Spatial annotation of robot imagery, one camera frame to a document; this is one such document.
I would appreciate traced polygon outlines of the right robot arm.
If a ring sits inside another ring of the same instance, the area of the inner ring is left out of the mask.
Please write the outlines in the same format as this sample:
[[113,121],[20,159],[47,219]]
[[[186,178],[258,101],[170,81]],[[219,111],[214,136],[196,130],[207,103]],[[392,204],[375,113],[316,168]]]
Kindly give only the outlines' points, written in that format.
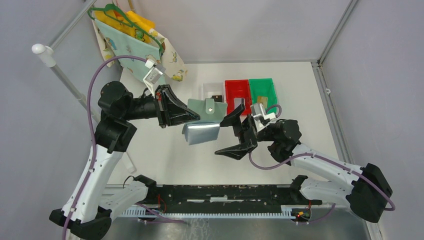
[[251,156],[260,142],[268,142],[268,151],[276,161],[268,170],[283,165],[297,167],[320,176],[320,180],[306,175],[297,176],[291,183],[289,199],[295,204],[318,200],[333,208],[345,206],[359,218],[379,222],[384,212],[396,209],[391,197],[393,190],[381,169],[371,163],[365,166],[331,158],[301,142],[299,124],[294,119],[282,119],[282,107],[253,104],[245,119],[240,104],[220,122],[221,127],[232,127],[239,143],[216,151],[217,155],[240,160]]

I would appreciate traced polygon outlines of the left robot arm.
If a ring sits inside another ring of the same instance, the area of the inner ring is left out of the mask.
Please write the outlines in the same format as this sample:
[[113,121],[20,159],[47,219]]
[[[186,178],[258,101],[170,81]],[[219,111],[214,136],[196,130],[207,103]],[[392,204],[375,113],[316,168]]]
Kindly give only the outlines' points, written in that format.
[[156,118],[160,127],[177,126],[200,119],[200,115],[180,101],[168,84],[139,97],[119,81],[107,83],[100,93],[100,122],[91,128],[90,157],[68,202],[51,212],[49,219],[65,232],[83,240],[100,240],[112,222],[136,203],[153,203],[157,198],[156,182],[137,176],[127,187],[109,199],[102,199],[108,180],[137,128],[133,120]]

